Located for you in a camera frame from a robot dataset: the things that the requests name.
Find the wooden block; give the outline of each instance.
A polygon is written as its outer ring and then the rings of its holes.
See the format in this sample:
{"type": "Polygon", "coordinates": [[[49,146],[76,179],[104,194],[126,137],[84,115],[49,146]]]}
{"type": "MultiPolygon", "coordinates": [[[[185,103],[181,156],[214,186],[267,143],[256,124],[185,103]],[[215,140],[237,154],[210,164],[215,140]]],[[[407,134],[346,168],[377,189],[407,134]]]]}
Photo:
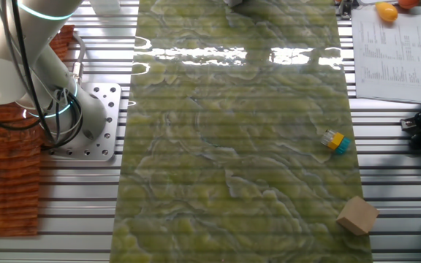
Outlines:
{"type": "Polygon", "coordinates": [[[345,204],[337,223],[355,235],[366,235],[373,228],[378,214],[379,211],[361,197],[354,197],[345,204]]]}

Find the plastic bottle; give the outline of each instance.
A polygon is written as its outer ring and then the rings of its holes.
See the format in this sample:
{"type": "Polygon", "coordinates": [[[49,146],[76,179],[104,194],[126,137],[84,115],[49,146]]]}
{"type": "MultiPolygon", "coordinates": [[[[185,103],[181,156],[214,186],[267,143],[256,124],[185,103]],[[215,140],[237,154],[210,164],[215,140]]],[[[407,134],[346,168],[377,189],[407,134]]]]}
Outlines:
{"type": "Polygon", "coordinates": [[[108,15],[120,10],[120,0],[90,0],[97,15],[108,15]]]}

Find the orange net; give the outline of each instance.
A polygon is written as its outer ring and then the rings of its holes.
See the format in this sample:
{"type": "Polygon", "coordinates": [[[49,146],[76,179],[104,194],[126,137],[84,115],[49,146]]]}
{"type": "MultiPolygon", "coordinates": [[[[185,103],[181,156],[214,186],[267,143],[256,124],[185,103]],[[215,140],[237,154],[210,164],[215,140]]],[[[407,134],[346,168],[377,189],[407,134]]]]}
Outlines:
{"type": "MultiPolygon", "coordinates": [[[[64,26],[50,46],[63,59],[74,26],[64,26]]],[[[0,121],[10,126],[28,126],[36,119],[24,115],[16,104],[0,105],[0,121]]],[[[0,128],[0,236],[37,234],[40,152],[43,130],[0,128]]]]}

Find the mounting hole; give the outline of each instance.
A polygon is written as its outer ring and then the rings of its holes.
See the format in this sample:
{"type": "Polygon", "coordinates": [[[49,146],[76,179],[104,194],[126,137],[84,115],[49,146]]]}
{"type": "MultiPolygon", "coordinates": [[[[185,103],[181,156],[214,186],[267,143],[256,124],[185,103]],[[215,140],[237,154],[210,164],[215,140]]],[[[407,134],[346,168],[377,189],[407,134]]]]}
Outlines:
{"type": "Polygon", "coordinates": [[[89,131],[87,129],[82,130],[82,133],[84,133],[84,136],[87,137],[90,140],[94,139],[94,135],[92,134],[92,131],[89,131]]]}

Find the metal table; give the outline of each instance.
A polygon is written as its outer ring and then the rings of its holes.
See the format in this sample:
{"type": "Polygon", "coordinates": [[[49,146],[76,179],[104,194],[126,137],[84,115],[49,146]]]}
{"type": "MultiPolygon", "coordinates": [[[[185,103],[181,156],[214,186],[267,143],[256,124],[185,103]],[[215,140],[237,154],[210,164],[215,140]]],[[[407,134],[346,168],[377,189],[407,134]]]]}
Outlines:
{"type": "MultiPolygon", "coordinates": [[[[108,262],[139,7],[138,0],[121,3],[122,15],[95,15],[85,2],[69,21],[87,46],[83,81],[121,86],[116,156],[106,163],[44,162],[39,236],[0,238],[0,263],[108,262]]],[[[357,99],[352,24],[338,26],[363,192],[381,211],[371,233],[373,260],[421,262],[421,154],[409,152],[399,125],[421,105],[357,99]]],[[[72,44],[67,64],[77,54],[72,44]]]]}

